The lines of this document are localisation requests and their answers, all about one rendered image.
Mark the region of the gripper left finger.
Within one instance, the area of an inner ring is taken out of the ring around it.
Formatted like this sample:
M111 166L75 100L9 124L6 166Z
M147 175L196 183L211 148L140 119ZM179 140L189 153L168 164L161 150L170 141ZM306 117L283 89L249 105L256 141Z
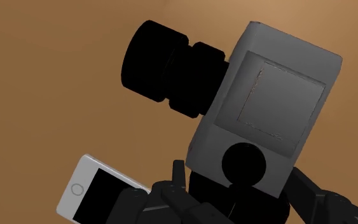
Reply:
M211 204L200 203L186 191L184 161L174 160L172 179L153 184L150 193L124 189L106 224L233 224Z

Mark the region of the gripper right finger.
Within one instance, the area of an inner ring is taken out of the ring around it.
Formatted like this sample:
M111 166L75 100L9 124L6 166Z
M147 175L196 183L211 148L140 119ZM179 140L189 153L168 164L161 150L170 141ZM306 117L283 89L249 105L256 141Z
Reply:
M296 167L284 192L305 224L358 224L358 206L339 193L321 189Z

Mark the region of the white smartphone with black screen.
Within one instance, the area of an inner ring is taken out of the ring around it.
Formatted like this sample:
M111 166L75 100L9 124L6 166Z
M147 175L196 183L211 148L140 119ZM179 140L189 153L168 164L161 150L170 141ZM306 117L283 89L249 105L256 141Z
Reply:
M122 190L151 190L89 154L83 155L56 208L74 224L105 224Z

